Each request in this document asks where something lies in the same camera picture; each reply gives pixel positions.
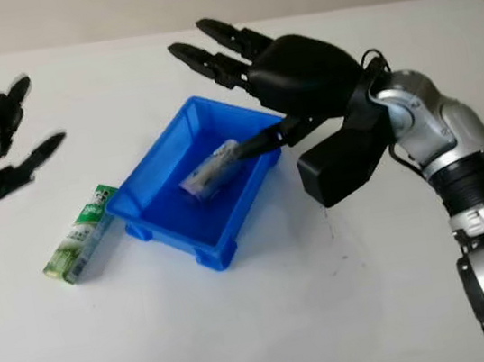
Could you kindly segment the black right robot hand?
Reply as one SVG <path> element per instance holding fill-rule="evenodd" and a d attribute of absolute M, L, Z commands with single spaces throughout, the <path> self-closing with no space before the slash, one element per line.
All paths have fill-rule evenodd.
<path fill-rule="evenodd" d="M 182 42 L 169 45 L 169 52 L 217 85 L 240 87 L 261 106 L 284 115 L 240 144 L 240 159 L 294 146 L 327 119 L 343 117 L 362 76 L 358 61 L 328 42 L 296 34 L 272 39 L 210 18 L 196 27 L 240 58 Z"/>

